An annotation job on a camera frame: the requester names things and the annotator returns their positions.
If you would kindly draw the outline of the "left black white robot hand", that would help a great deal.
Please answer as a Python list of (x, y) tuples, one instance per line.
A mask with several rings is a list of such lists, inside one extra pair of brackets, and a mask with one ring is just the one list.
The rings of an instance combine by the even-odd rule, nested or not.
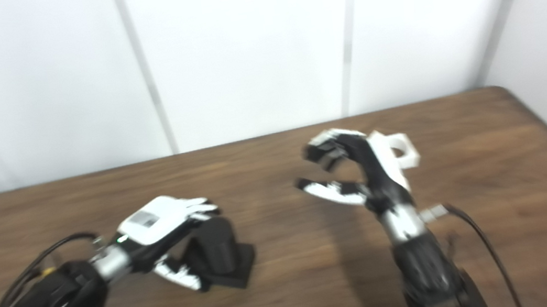
[(208, 281), (171, 251), (220, 213), (204, 197), (158, 196), (119, 224), (113, 243), (127, 254), (130, 273), (152, 272), (183, 288), (207, 292)]

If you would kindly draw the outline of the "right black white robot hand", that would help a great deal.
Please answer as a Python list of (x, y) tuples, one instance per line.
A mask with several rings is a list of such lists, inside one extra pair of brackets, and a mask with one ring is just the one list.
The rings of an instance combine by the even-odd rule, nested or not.
[(326, 129), (312, 138), (303, 158), (331, 172), (344, 159), (355, 162), (363, 182), (315, 181), (298, 178), (297, 189), (345, 205), (362, 205), (377, 215), (397, 205), (414, 205), (411, 191), (387, 139), (380, 133), (365, 135), (355, 130)]

